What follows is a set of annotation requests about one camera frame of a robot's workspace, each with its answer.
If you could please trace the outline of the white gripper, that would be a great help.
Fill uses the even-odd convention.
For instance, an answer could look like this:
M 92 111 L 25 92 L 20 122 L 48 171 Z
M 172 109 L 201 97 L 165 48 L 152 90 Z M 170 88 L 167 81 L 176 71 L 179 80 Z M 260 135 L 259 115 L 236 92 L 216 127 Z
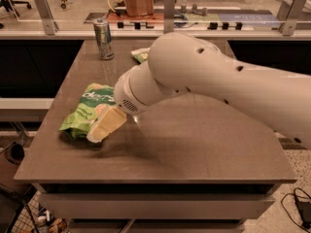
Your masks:
M 139 115 L 152 105 L 181 94 L 180 90 L 157 82 L 147 61 L 133 66 L 115 84 L 114 99 L 117 106 L 106 105 L 103 108 L 86 138 L 92 143 L 100 143 L 126 123 L 126 114 Z

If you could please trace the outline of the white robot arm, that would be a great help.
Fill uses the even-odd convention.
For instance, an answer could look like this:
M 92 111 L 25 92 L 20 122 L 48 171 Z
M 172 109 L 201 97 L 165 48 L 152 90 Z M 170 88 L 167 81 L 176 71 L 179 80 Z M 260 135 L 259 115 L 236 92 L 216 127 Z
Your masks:
M 183 33 L 158 37 L 148 59 L 119 77 L 114 100 L 120 110 L 135 116 L 186 92 L 226 102 L 311 147 L 310 75 L 242 62 Z

